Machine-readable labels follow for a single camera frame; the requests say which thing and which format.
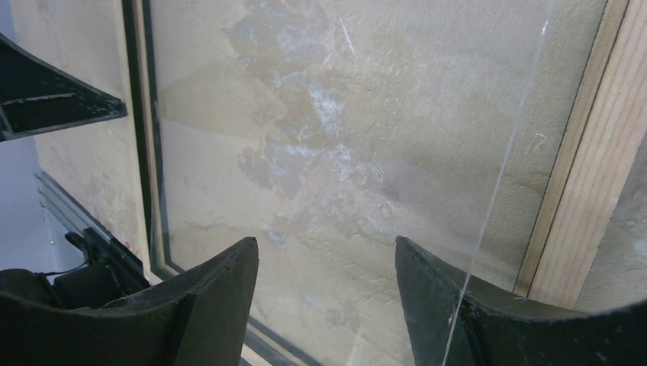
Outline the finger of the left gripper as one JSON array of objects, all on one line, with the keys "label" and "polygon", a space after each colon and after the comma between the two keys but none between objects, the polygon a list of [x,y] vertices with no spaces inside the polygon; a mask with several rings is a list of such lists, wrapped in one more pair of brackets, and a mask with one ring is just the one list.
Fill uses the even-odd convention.
[{"label": "finger of the left gripper", "polygon": [[125,117],[123,100],[1,35],[1,141]]}]

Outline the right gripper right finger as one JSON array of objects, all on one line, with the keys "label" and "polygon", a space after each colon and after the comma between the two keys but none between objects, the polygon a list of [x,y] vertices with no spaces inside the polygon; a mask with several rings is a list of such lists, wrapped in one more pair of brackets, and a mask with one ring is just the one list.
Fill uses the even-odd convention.
[{"label": "right gripper right finger", "polygon": [[418,365],[644,365],[646,303],[581,313],[518,297],[399,236],[394,257]]}]

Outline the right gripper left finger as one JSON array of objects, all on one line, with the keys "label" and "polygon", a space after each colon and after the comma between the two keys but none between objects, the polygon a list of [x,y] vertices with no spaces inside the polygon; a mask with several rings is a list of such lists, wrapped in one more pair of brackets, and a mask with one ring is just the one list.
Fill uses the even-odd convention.
[{"label": "right gripper left finger", "polygon": [[246,237],[105,306],[62,310],[1,295],[3,365],[237,365],[259,267]]}]

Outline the clear acrylic sheet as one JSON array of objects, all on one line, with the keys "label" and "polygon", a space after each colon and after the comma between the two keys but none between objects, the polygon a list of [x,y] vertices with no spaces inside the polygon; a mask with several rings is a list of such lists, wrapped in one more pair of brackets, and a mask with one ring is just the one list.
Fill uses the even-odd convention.
[{"label": "clear acrylic sheet", "polygon": [[412,365],[410,236],[470,265],[553,1],[152,1],[161,265],[259,247],[270,364]]}]

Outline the black wooden picture frame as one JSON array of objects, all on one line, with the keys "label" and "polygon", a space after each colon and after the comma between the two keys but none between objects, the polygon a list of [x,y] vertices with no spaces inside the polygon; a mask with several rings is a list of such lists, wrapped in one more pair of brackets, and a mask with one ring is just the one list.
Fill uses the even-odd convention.
[{"label": "black wooden picture frame", "polygon": [[[152,1],[126,1],[140,82],[153,277],[162,195],[150,58]],[[544,50],[470,265],[406,237],[518,297],[581,313],[646,303],[646,3],[553,1]],[[270,364],[248,347],[243,365]]]}]

